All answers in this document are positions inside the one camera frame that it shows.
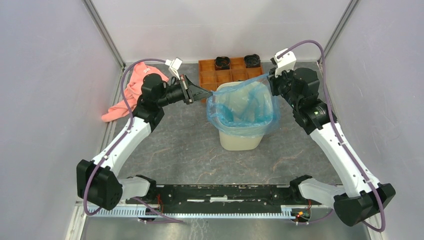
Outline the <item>blue plastic trash bag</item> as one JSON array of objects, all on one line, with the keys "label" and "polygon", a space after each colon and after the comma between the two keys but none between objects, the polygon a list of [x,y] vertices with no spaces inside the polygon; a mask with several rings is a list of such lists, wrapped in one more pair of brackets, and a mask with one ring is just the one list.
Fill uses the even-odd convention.
[{"label": "blue plastic trash bag", "polygon": [[277,130],[281,111],[267,75],[262,74],[222,85],[206,100],[206,116],[221,133],[253,138]]}]

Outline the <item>beige plastic trash bin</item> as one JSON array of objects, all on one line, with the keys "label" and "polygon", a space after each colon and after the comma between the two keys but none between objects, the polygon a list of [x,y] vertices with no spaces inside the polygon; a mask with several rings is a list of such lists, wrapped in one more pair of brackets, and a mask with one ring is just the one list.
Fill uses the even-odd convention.
[{"label": "beige plastic trash bin", "polygon": [[[222,86],[229,86],[231,83],[226,83]],[[219,132],[221,146],[228,151],[247,151],[255,149],[261,142],[263,135],[258,137],[238,137]]]}]

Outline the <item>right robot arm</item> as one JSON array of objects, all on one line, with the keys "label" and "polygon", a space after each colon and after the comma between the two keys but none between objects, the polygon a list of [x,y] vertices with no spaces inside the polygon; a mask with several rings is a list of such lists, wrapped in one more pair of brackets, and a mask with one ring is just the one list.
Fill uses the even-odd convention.
[{"label": "right robot arm", "polygon": [[290,181],[289,199],[295,204],[311,200],[330,207],[349,227],[376,214],[384,218],[396,190],[390,183],[381,183],[350,146],[334,112],[319,99],[318,74],[304,67],[282,72],[274,67],[267,79],[272,95],[288,103],[296,123],[321,148],[342,182],[342,187],[336,187],[302,175]]}]

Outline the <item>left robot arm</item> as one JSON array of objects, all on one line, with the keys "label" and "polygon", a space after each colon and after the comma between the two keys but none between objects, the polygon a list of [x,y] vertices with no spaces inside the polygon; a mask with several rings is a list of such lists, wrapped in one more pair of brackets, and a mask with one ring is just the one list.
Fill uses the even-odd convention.
[{"label": "left robot arm", "polygon": [[77,195],[83,203],[105,210],[114,209],[122,200],[139,197],[145,204],[157,198],[156,181],[136,175],[119,179],[119,172],[135,150],[159,125],[164,107],[177,102],[189,105],[207,99],[212,92],[192,83],[186,75],[168,84],[157,73],[144,77],[141,95],[121,132],[92,160],[82,159],[76,166]]}]

